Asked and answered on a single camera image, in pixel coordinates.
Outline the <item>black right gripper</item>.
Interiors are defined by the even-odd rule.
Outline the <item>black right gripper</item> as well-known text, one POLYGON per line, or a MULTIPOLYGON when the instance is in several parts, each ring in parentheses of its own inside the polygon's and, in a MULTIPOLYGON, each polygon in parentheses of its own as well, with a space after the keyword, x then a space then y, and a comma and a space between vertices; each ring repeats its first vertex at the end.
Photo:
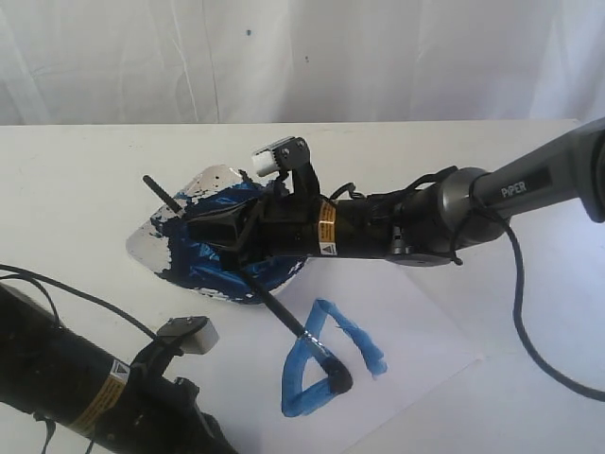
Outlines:
POLYGON ((236 272, 272 256, 337 256, 337 205, 270 196, 185 218, 192 240, 219 248, 224 271, 236 272))

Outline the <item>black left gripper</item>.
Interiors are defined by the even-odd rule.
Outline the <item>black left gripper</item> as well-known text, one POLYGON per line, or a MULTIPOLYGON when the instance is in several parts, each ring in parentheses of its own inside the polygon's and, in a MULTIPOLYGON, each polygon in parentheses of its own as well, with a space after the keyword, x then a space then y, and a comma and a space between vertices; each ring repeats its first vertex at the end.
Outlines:
POLYGON ((92 401, 70 429, 112 453, 234 453, 216 419, 196 402, 168 403, 114 359, 92 401))

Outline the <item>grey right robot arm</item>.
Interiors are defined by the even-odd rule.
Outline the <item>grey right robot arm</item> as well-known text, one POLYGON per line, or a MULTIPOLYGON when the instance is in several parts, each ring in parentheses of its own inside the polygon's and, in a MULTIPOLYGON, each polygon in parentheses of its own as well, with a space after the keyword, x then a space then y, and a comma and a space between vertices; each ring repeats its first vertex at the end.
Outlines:
POLYGON ((604 123, 571 130, 493 172, 450 166, 404 189, 352 200, 325 199, 311 165, 292 175, 290 195, 266 193, 188 218, 189 237, 212 247, 229 270, 272 256, 430 267, 499 238, 512 217, 560 202, 580 200, 600 223, 604 123))

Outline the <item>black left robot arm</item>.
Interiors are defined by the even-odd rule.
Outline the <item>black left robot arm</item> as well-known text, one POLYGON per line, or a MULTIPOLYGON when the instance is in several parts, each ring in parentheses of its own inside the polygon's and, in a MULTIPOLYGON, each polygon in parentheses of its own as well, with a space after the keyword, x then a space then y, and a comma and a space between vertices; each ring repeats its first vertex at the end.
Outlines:
POLYGON ((23 292, 1 287, 1 401, 112 453, 232 453, 199 387, 164 371, 182 338, 126 363, 68 329, 23 292))

